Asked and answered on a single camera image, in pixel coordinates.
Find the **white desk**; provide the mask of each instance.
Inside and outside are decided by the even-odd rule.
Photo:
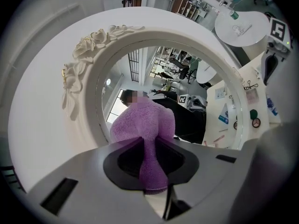
[[[228,45],[242,47],[252,60],[265,50],[265,36],[270,30],[267,16],[260,12],[237,12],[234,20],[227,11],[221,12],[215,21],[215,31],[218,37]],[[252,26],[241,36],[233,29],[239,25],[250,23]]]
[[[261,64],[262,55],[263,54],[260,54],[254,60],[238,70],[245,81],[245,86],[247,86],[248,80],[251,81],[251,85],[258,83],[258,87],[256,87],[256,89],[259,102],[248,105],[249,110],[257,110],[258,118],[261,120],[261,125],[259,128],[250,126],[250,137],[253,139],[259,138],[263,132],[272,126],[275,126],[275,124],[277,125],[280,123],[279,114],[274,116],[268,109],[265,93],[266,87],[263,84],[263,81],[256,77],[256,72],[253,69]],[[236,134],[236,130],[233,127],[234,122],[236,122],[236,109],[232,108],[232,100],[229,98],[230,91],[227,90],[227,94],[224,98],[215,99],[215,90],[224,87],[224,85],[224,82],[221,81],[207,90],[208,105],[206,108],[206,132],[204,136],[204,141],[206,141],[208,145],[211,145],[213,144],[214,140],[222,135],[225,135],[223,139],[217,142],[218,147],[222,148],[230,147],[234,142]],[[218,119],[225,103],[227,103],[228,106],[228,125]]]
[[[217,74],[217,72],[205,61],[201,60],[198,62],[196,81],[200,84],[210,82],[211,84],[216,84],[222,79]]]

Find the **white ornate mirror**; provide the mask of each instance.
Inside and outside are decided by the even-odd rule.
[[[107,73],[118,60],[134,50],[153,46],[187,51],[201,57],[217,71],[231,94],[236,97],[238,129],[231,147],[241,148],[248,139],[249,131],[243,123],[249,122],[249,113],[244,112],[248,110],[245,92],[234,70],[212,48],[188,35],[163,28],[111,26],[107,33],[100,29],[81,39],[73,52],[76,62],[66,64],[63,70],[63,108],[70,118],[68,122],[76,123],[76,133],[81,132],[85,142],[93,142],[97,146],[109,142],[110,135],[102,112],[102,96],[97,94],[102,92]],[[76,137],[76,140],[81,139],[80,135]]]

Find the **purple fuzzy towel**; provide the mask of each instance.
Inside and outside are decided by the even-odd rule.
[[[144,139],[144,159],[139,179],[147,191],[155,192],[167,188],[167,176],[156,158],[155,138],[159,136],[172,140],[174,131],[173,112],[147,97],[138,97],[138,103],[132,103],[111,126],[113,142],[136,137]]]

